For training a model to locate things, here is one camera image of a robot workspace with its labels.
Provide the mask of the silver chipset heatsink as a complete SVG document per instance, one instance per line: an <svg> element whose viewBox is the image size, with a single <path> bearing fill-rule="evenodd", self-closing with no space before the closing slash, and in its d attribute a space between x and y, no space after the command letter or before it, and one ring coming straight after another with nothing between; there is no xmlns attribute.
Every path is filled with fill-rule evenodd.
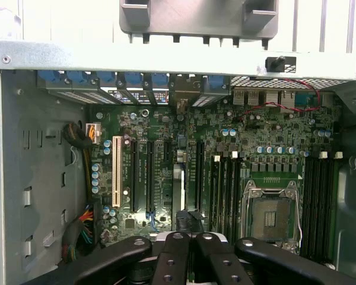
<svg viewBox="0 0 356 285"><path fill-rule="evenodd" d="M156 241L156 242L165 241L165 240L166 240L166 237L167 237L169 234L171 234L171 233L175 233L175 232L170 231L170 232L161 232L161 233L158 233L157 236L156 236L156 238L155 238L155 241ZM227 238L226 238L223 234L221 234L221 233L211 232L211 234L218 236L218 238L220 239L221 242L225 242L225 243L228 242Z"/></svg>

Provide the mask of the cpu socket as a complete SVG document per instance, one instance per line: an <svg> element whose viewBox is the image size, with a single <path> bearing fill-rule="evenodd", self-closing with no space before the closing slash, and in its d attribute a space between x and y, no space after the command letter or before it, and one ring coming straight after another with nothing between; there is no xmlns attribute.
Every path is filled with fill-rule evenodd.
<svg viewBox="0 0 356 285"><path fill-rule="evenodd" d="M249 179L241 198L240 236L255 238L299 253L303 238L300 226L300 191L297 182L267 184Z"/></svg>

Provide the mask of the black long expansion slot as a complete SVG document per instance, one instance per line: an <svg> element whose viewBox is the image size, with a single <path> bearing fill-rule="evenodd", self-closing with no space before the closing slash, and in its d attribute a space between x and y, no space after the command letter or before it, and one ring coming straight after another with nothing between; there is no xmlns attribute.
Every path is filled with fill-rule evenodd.
<svg viewBox="0 0 356 285"><path fill-rule="evenodd" d="M138 142L131 141L131 170L130 170L130 188L131 188L131 200L130 211L135 213L138 211Z"/></svg>
<svg viewBox="0 0 356 285"><path fill-rule="evenodd" d="M204 142L199 140L196 144L196 176L195 176L195 204L199 211L202 211L202 190L203 190L203 175L205 163L205 146Z"/></svg>

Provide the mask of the white pci slot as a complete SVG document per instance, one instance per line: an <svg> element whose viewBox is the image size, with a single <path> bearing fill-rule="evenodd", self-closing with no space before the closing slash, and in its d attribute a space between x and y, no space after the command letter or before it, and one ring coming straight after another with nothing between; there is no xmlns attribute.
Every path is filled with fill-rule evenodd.
<svg viewBox="0 0 356 285"><path fill-rule="evenodd" d="M122 188L122 137L112 138L112 206L120 207Z"/></svg>

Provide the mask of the green motherboard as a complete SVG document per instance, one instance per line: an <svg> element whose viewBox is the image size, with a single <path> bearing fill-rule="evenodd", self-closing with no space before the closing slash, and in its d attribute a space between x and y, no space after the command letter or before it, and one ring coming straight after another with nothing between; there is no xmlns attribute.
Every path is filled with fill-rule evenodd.
<svg viewBox="0 0 356 285"><path fill-rule="evenodd" d="M308 112L276 107L258 110L224 100L188 110L188 186L195 190L196 144L204 142L202 190L204 231L223 234L230 243L241 238L241 198L247 180L297 182L300 191L299 255L321 263L331 262L335 211L336 172L340 118L338 104L310 106ZM85 125L92 141L91 191L101 210L97 239L102 247L130 236L155 240L173 230L173 122L169 106L105 106L88 111ZM120 207L112 206L112 138L122 137L122 188ZM131 141L138 142L138 211L130 211ZM155 145L155 230L146 216L147 142ZM172 160L164 161L164 142L171 142Z"/></svg>

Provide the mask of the open dark pc case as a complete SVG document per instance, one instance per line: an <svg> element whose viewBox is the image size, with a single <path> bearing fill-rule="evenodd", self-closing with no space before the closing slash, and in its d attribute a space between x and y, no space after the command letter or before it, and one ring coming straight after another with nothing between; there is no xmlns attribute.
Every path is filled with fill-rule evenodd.
<svg viewBox="0 0 356 285"><path fill-rule="evenodd" d="M356 278L356 55L207 45L0 41L0 284L73 285L74 264L108 248L96 237L88 111L169 106L171 75L200 75L190 106L340 118L330 269ZM186 285L218 285L191 236Z"/></svg>

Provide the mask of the grey parts rack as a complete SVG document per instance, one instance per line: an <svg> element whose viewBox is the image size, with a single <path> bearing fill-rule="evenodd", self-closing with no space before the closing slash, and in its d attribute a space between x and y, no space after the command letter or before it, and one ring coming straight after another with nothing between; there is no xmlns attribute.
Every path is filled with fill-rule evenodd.
<svg viewBox="0 0 356 285"><path fill-rule="evenodd" d="M263 49L278 32L279 0L120 0L131 42Z"/></svg>

